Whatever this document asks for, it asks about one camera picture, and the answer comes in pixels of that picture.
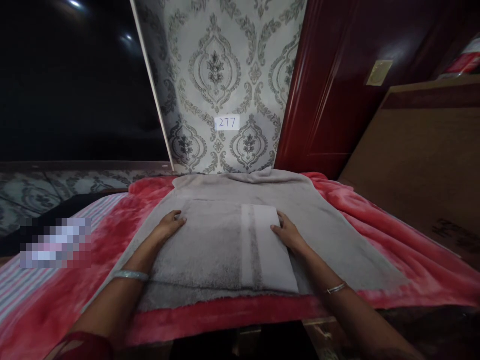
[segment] silver bracelet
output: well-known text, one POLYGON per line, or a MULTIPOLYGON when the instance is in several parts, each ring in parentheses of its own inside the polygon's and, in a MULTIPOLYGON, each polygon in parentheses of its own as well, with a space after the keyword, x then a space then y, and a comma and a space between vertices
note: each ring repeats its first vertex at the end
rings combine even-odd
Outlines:
POLYGON ((113 275, 113 278, 135 279, 146 283, 150 279, 150 276, 140 271, 120 270, 113 275))
POLYGON ((347 283, 344 281, 340 285, 332 287, 324 292, 324 294, 332 295, 333 293, 337 293, 340 290, 344 289, 347 286, 347 283))

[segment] cardboard box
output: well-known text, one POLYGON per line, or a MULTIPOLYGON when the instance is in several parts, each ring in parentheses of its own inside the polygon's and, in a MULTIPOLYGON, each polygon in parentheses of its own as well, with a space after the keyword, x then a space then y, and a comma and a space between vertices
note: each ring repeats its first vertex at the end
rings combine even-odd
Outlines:
POLYGON ((480 270, 480 75, 392 87, 339 181, 480 270))

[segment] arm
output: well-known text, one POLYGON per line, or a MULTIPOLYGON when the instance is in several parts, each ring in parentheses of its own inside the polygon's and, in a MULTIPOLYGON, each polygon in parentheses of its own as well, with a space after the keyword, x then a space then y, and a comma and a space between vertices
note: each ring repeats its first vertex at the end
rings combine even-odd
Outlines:
MULTIPOLYGON (((283 220, 282 227, 272 225, 272 231, 304 264, 316 290, 324 295, 326 290, 342 284, 343 280, 310 248, 290 219, 280 211, 278 215, 283 220)), ((350 287, 330 295, 325 294, 322 300, 368 359, 423 359, 408 341, 350 287)))
MULTIPOLYGON (((181 211, 170 212, 145 239, 122 270, 150 273, 159 251, 186 219, 175 219, 181 211)), ((114 278, 80 316, 69 333, 90 333, 118 341, 140 299, 144 283, 130 278, 114 278)))

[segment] wallpaper panel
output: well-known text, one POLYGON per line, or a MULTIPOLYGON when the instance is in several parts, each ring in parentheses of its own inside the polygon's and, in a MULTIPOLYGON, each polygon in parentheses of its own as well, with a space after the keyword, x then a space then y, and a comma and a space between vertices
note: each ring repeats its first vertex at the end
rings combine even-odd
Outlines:
POLYGON ((306 2, 136 0, 177 173, 274 164, 306 2), (227 114, 239 131, 215 131, 227 114))
POLYGON ((37 218, 78 194, 126 189, 134 182, 171 171, 54 171, 0 173, 0 238, 20 228, 26 218, 37 218))

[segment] red blanket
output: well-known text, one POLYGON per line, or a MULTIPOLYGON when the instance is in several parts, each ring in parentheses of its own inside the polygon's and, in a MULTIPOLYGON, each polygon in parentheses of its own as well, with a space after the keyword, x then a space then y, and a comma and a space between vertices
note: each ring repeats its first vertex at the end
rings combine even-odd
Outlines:
MULTIPOLYGON (((418 231, 342 185, 306 173, 318 192, 411 282, 395 291, 361 291, 375 308, 480 305, 480 273, 418 231)), ((91 268, 58 271, 0 325, 1 359, 43 359, 80 316, 175 177, 133 184, 92 235, 91 268)), ((169 341, 203 332, 325 316, 313 296, 223 298, 138 313, 126 345, 169 341)))

